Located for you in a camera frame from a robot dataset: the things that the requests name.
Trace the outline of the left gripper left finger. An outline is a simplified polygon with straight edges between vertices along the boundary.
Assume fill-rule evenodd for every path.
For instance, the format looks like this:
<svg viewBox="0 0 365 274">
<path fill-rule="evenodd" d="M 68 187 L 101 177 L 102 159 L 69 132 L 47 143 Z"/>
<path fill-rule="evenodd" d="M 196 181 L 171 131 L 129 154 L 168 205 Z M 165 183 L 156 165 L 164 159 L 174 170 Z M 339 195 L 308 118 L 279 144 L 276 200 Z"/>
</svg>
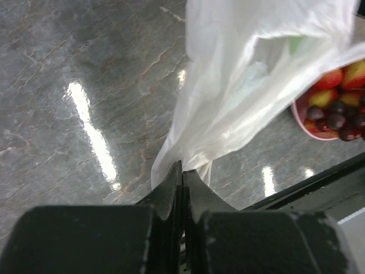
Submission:
<svg viewBox="0 0 365 274">
<path fill-rule="evenodd" d="M 133 205 L 48 205 L 16 222 L 2 273 L 179 273 L 182 168 Z"/>
</svg>

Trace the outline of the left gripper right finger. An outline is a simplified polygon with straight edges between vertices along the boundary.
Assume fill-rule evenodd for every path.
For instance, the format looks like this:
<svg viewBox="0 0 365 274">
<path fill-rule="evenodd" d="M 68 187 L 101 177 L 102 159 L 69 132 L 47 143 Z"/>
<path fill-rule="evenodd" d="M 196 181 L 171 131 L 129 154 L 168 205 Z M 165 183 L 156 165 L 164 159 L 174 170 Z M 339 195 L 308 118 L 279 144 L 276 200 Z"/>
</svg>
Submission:
<svg viewBox="0 0 365 274">
<path fill-rule="evenodd" d="M 182 175 L 191 273 L 358 273 L 343 231 L 321 211 L 238 211 Z"/>
</svg>

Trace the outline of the fake dark red fruit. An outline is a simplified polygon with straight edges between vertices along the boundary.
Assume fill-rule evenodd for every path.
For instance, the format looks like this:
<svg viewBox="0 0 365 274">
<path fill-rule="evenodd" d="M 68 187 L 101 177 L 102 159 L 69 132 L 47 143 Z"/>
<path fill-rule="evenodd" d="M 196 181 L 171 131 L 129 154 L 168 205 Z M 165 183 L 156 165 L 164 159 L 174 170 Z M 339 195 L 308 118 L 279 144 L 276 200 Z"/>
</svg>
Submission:
<svg viewBox="0 0 365 274">
<path fill-rule="evenodd" d="M 303 124 L 310 133 L 344 142 L 364 139 L 364 91 L 313 95 L 308 103 Z"/>
</svg>

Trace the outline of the white plastic bag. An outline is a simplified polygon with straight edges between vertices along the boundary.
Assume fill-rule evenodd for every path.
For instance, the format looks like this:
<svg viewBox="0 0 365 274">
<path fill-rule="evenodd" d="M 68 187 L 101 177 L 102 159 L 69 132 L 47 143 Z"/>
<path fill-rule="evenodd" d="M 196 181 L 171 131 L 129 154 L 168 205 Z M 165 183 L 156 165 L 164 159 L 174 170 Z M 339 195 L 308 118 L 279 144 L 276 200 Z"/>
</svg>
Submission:
<svg viewBox="0 0 365 274">
<path fill-rule="evenodd" d="M 188 1 L 189 62 L 171 128 L 151 169 L 209 182 L 215 159 L 248 144 L 322 74 L 364 57 L 359 1 Z"/>
</svg>

